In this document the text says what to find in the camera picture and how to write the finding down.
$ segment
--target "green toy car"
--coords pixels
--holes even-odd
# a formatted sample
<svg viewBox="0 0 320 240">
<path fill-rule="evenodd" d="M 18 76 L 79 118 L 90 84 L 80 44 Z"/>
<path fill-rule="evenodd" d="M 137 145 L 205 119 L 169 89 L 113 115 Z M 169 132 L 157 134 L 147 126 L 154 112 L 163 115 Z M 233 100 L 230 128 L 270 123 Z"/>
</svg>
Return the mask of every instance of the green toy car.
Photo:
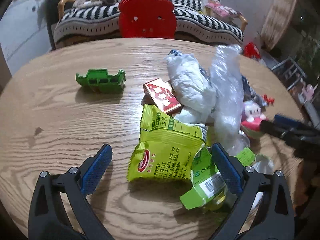
<svg viewBox="0 0 320 240">
<path fill-rule="evenodd" d="M 85 76 L 76 74 L 76 81 L 81 86 L 101 93 L 122 93 L 126 80 L 123 69 L 117 75 L 109 75 L 107 69 L 89 69 Z"/>
</svg>

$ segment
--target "wood grain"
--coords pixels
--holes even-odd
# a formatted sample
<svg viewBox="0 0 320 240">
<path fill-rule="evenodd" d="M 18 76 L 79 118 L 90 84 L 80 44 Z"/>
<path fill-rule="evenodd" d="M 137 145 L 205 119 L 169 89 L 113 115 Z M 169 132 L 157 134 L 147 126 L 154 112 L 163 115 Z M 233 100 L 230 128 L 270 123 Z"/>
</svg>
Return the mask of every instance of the wood grain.
<svg viewBox="0 0 320 240">
<path fill-rule="evenodd" d="M 96 192 L 88 197 L 93 210 L 115 239 L 208 239 L 226 214 L 185 210 L 179 196 L 190 183 L 126 180 L 129 158 L 139 140 L 144 96 L 142 85 L 168 80 L 163 58 L 171 49 L 194 53 L 208 68 L 215 48 L 187 41 L 114 39 L 56 50 L 32 60 L 10 80 L 0 97 L 0 199 L 27 235 L 28 212 L 39 173 L 63 173 L 93 156 L 103 143 L 113 160 Z M 257 93 L 275 98 L 267 108 L 272 118 L 283 113 L 301 119 L 289 93 L 266 67 L 240 57 L 241 72 Z M 126 70 L 122 96 L 85 93 L 77 72 L 108 68 Z M 273 158 L 286 175 L 291 192 L 300 160 L 278 139 L 265 135 L 252 145 L 255 153 Z M 63 196 L 72 224 L 81 230 Z"/>
</svg>

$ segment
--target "metal bolt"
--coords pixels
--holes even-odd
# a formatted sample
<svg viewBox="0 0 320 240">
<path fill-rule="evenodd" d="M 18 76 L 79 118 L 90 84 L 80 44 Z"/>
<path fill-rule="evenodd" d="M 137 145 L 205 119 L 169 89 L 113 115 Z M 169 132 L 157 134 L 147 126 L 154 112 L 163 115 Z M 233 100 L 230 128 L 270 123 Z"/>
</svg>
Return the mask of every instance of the metal bolt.
<svg viewBox="0 0 320 240">
<path fill-rule="evenodd" d="M 43 172 L 40 173 L 40 177 L 41 177 L 41 178 L 44 178 L 45 176 L 47 176 L 47 174 L 48 174 L 48 173 L 47 173 L 46 171 L 43 171 Z"/>
<path fill-rule="evenodd" d="M 71 174 L 75 174 L 77 171 L 78 171 L 78 168 L 77 168 L 77 167 L 72 167 L 72 168 L 70 168 L 70 170 L 69 170 L 69 172 L 70 172 Z"/>
<path fill-rule="evenodd" d="M 282 177 L 283 176 L 283 172 L 282 171 L 276 171 L 276 174 L 279 176 L 279 177 Z"/>
<path fill-rule="evenodd" d="M 247 166 L 245 170 L 250 173 L 254 172 L 254 168 L 252 166 Z"/>
</svg>

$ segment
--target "red chair backrest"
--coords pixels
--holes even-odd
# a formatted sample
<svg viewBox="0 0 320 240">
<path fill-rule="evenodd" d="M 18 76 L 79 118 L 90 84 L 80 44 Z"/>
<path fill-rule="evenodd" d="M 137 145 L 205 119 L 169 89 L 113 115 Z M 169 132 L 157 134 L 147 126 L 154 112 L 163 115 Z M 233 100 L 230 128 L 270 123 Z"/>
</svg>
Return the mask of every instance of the red chair backrest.
<svg viewBox="0 0 320 240">
<path fill-rule="evenodd" d="M 169 0 L 122 0 L 119 10 L 119 29 L 124 38 L 174 38 L 177 20 Z"/>
</svg>

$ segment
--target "red box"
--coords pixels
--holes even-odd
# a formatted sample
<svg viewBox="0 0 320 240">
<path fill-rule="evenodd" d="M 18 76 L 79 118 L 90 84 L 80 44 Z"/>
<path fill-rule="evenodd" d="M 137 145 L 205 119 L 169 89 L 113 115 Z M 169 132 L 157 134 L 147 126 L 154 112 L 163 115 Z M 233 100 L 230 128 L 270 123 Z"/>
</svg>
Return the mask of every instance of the red box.
<svg viewBox="0 0 320 240">
<path fill-rule="evenodd" d="M 181 104 L 172 94 L 171 85 L 168 82 L 163 82 L 161 78 L 145 83 L 143 90 L 162 112 L 173 114 L 180 111 Z"/>
</svg>

